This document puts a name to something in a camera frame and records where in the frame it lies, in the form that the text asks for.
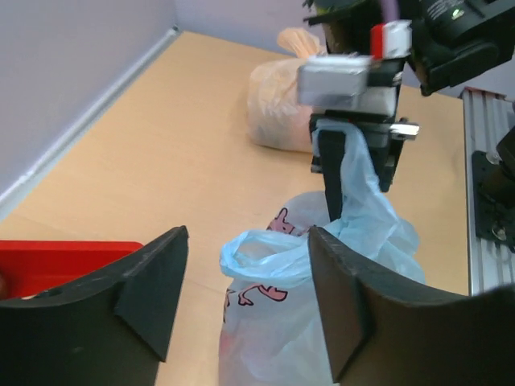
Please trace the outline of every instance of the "wooden table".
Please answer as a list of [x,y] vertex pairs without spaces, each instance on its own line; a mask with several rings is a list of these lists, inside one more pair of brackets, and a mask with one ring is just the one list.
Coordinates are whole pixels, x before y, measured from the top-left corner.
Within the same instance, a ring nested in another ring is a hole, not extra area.
[[[3,239],[136,240],[187,225],[190,255],[168,363],[158,386],[216,385],[225,288],[220,247],[265,227],[304,191],[321,190],[311,158],[245,136],[246,87],[282,56],[184,33],[3,222]],[[419,122],[389,197],[421,237],[430,285],[468,291],[462,104],[402,90]]]

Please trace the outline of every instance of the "white plastic bag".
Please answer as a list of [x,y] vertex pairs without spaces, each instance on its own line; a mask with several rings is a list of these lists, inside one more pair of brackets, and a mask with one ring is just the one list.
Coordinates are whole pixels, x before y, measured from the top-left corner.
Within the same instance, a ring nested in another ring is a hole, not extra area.
[[415,230],[380,192],[360,130],[344,129],[341,219],[328,224],[323,192],[306,193],[285,205],[272,230],[243,232],[221,250],[221,270],[234,281],[220,335],[220,386],[332,384],[305,234],[311,225],[325,225],[356,252],[424,282],[413,259]]
[[323,52],[319,39],[302,28],[287,28],[278,45],[299,59],[276,60],[250,74],[248,133],[261,146],[311,152],[312,108],[297,104],[297,71],[306,59]]

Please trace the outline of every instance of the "red plastic bin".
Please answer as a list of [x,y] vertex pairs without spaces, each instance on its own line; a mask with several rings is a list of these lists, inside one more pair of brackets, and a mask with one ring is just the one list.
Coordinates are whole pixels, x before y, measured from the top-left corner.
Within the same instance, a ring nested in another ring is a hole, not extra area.
[[120,241],[0,240],[0,274],[8,298],[22,298],[74,281],[141,247]]

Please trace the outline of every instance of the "wall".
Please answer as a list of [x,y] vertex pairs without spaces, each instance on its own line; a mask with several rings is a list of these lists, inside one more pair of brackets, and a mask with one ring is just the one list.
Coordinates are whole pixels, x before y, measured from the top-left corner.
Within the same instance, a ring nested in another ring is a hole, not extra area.
[[174,23],[172,0],[2,2],[0,203]]
[[[303,0],[176,0],[179,25],[190,31],[280,51],[275,43],[285,27],[305,26],[308,10]],[[315,33],[323,36],[320,29]],[[503,93],[515,99],[515,60],[483,74],[467,85]],[[406,71],[405,84],[418,87],[411,70]],[[443,90],[457,97],[463,86]]]

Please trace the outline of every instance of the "tied plastic bag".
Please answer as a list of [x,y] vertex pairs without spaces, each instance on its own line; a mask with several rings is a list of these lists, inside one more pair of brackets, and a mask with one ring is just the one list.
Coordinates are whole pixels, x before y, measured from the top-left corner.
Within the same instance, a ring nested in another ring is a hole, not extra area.
[[388,268],[424,282],[413,259],[418,236],[380,192],[363,134],[347,124],[341,166],[342,216],[329,224],[323,192],[286,203],[269,230],[243,232],[220,254],[227,289],[220,334],[220,386],[332,384],[306,231],[324,226]]
[[299,59],[276,60],[250,74],[248,134],[261,146],[311,152],[312,108],[297,104],[297,71],[312,55],[324,53],[319,39],[302,28],[287,28],[278,45]]

